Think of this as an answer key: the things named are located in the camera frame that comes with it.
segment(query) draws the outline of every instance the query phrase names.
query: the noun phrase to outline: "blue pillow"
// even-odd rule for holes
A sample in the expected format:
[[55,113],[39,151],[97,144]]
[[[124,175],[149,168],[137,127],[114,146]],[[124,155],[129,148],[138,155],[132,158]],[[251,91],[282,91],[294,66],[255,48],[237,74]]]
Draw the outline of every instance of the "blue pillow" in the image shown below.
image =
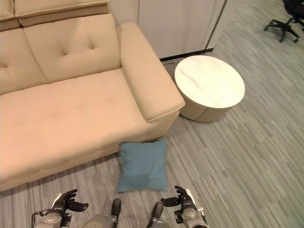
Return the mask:
[[130,190],[167,190],[166,141],[120,144],[123,171],[116,193]]

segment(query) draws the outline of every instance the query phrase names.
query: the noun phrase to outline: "baseboard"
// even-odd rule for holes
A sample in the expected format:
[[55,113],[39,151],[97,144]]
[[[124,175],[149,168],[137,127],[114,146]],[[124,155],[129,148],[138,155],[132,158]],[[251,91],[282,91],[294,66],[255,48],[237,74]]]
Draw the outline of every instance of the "baseboard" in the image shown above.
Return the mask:
[[189,56],[196,56],[196,55],[203,55],[206,52],[211,52],[213,51],[213,48],[205,49],[205,50],[200,50],[200,51],[193,51],[185,54],[180,54],[180,55],[175,55],[175,56],[169,56],[166,58],[160,58],[160,61],[168,61],[176,58],[184,58],[184,57],[189,57]]

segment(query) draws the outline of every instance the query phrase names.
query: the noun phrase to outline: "white wall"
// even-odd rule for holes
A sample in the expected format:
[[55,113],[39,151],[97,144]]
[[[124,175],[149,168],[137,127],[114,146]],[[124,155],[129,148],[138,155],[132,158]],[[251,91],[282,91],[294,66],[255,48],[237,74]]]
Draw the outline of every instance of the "white wall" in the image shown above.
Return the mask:
[[204,49],[224,0],[140,0],[139,3],[139,27],[157,56],[164,58]]
[[234,14],[235,8],[238,6],[240,0],[228,0],[225,8],[222,12],[222,15],[218,21],[217,27],[214,30],[214,33],[211,37],[211,40],[208,44],[207,48],[214,48],[220,35],[222,34],[223,30],[225,29],[227,23],[231,20]]
[[139,0],[111,0],[110,11],[114,16],[116,25],[125,22],[138,23]]

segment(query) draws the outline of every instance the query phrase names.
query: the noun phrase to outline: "round side table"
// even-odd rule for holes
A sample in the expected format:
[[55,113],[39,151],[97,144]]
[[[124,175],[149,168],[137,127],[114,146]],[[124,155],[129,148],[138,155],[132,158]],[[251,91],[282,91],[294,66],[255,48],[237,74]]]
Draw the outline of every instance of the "round side table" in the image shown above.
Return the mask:
[[183,59],[175,69],[175,82],[186,102],[180,114],[199,122],[219,119],[245,94],[245,84],[238,72],[209,56]]

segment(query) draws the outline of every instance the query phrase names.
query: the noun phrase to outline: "office chair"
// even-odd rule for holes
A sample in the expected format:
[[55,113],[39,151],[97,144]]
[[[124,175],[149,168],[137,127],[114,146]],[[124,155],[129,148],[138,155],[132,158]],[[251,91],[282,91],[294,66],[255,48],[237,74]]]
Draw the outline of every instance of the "office chair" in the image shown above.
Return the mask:
[[304,0],[283,0],[284,2],[284,7],[290,15],[293,17],[290,18],[286,23],[283,23],[278,20],[272,20],[265,28],[264,31],[268,30],[268,27],[274,27],[274,28],[281,28],[283,31],[282,38],[280,39],[280,43],[283,42],[286,32],[289,32],[293,34],[296,39],[294,40],[294,43],[298,42],[299,36],[298,34],[293,31],[291,28],[291,25],[289,25],[291,22],[292,23],[299,23],[304,27],[304,23],[301,21],[304,19],[304,5],[303,2]]

